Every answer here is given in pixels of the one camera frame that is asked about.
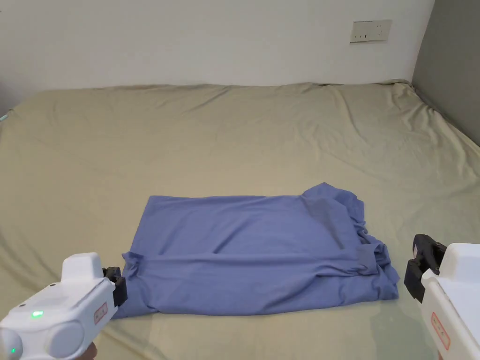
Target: red label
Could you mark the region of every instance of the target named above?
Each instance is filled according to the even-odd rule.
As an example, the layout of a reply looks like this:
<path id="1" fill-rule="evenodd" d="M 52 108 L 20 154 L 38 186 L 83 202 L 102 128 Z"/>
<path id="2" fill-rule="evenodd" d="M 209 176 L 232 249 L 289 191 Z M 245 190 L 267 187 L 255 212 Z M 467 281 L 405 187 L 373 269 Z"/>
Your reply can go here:
<path id="1" fill-rule="evenodd" d="M 432 313 L 432 326 L 437 332 L 437 335 L 442 341 L 443 345 L 445 346 L 445 349 L 448 350 L 450 348 L 450 337 L 445 331 L 445 328 L 440 322 L 440 320 L 438 320 L 438 316 L 434 312 Z"/>
<path id="2" fill-rule="evenodd" d="M 108 312 L 108 305 L 105 302 L 102 306 L 100 306 L 100 308 L 93 315 L 93 321 L 95 325 L 97 325 L 100 322 L 100 320 L 103 319 L 103 317 L 107 314 L 107 312 Z"/>

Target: mattress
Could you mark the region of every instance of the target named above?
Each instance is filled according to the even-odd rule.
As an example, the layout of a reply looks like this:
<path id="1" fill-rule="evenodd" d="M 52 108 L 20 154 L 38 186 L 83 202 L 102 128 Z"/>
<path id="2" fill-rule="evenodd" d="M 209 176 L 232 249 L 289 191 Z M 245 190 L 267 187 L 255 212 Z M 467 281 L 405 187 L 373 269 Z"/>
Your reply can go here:
<path id="1" fill-rule="evenodd" d="M 401 277 L 412 241 L 478 242 L 480 148 L 406 83 L 47 91 L 0 130 L 0 317 L 58 281 L 64 258 L 123 266 L 150 195 L 300 194 L 365 202 Z M 269 316 L 112 321 L 98 359 L 430 359 L 400 299 Z"/>

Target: bed sheet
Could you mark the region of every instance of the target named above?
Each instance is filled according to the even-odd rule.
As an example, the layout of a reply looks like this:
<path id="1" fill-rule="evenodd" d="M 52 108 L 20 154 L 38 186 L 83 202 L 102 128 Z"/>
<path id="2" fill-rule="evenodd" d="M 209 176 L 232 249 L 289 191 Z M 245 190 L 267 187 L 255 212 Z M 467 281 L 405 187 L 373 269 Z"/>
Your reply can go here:
<path id="1" fill-rule="evenodd" d="M 300 194 L 365 201 L 401 277 L 417 233 L 478 242 L 480 149 L 409 84 L 136 86 L 47 91 L 0 128 L 0 317 L 64 258 L 123 266 L 150 195 Z M 433 359 L 400 300 L 269 316 L 111 322 L 98 359 Z"/>

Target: fabric fold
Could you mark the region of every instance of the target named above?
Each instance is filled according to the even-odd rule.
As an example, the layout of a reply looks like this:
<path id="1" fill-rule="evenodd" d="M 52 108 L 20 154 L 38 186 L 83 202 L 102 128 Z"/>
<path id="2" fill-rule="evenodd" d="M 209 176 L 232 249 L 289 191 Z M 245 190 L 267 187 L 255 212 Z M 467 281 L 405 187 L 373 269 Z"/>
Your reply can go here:
<path id="1" fill-rule="evenodd" d="M 150 197 L 123 255 L 129 299 L 153 312 L 259 315 L 398 298 L 363 202 L 328 184 L 300 196 Z"/>

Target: power socket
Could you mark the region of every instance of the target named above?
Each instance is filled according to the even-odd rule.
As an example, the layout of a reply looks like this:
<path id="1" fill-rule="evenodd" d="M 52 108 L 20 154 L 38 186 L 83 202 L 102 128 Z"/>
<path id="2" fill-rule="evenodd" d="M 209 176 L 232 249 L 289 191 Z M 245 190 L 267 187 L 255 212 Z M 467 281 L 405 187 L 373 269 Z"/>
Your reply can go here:
<path id="1" fill-rule="evenodd" d="M 370 29 L 370 41 L 387 41 L 390 35 L 392 20 L 372 21 Z"/>
<path id="2" fill-rule="evenodd" d="M 353 23 L 350 43 L 387 41 L 392 20 L 356 21 Z"/>

